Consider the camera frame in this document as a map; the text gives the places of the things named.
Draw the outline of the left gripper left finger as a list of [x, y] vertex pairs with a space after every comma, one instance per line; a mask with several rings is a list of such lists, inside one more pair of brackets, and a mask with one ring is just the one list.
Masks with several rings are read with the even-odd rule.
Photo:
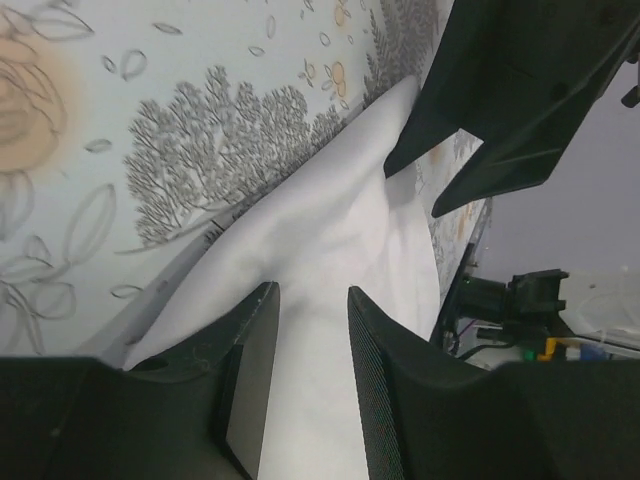
[[221, 318], [135, 364], [151, 423], [127, 477], [257, 478], [279, 313], [278, 284], [263, 283]]

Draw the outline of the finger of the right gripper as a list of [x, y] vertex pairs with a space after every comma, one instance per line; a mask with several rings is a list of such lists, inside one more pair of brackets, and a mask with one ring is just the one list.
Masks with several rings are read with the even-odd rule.
[[456, 68], [477, 37], [478, 33], [471, 30], [445, 31], [408, 121], [384, 163], [387, 177], [399, 173], [459, 129], [461, 121], [455, 119], [454, 111], [468, 88], [461, 86]]
[[559, 107], [485, 141], [435, 201], [438, 218], [476, 200], [546, 182], [590, 110], [570, 99]]

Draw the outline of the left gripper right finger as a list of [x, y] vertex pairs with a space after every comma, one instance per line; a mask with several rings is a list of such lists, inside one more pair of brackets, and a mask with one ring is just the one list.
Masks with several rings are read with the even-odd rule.
[[348, 292], [358, 405], [372, 479], [513, 479], [515, 429], [504, 384]]

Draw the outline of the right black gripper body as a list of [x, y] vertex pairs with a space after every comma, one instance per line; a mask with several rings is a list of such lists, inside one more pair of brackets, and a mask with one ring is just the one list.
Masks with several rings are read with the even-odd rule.
[[458, 130], [485, 142], [570, 99], [591, 107], [638, 27], [636, 1], [453, 2], [445, 31], [478, 33], [456, 68]]

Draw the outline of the white t shirt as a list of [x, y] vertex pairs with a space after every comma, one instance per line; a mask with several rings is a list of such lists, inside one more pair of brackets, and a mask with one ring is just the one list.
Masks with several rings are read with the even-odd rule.
[[259, 467], [263, 479], [364, 479], [367, 466], [348, 334], [360, 287], [422, 338], [440, 285], [416, 170], [383, 164], [419, 91], [407, 77], [219, 237], [132, 349], [128, 366], [227, 313], [265, 281], [280, 321]]

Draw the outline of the floral table mat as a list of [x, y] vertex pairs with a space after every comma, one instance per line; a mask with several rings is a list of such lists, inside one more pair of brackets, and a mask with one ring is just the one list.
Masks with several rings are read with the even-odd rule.
[[406, 76], [449, 1], [5, 1], [1, 353], [67, 354]]

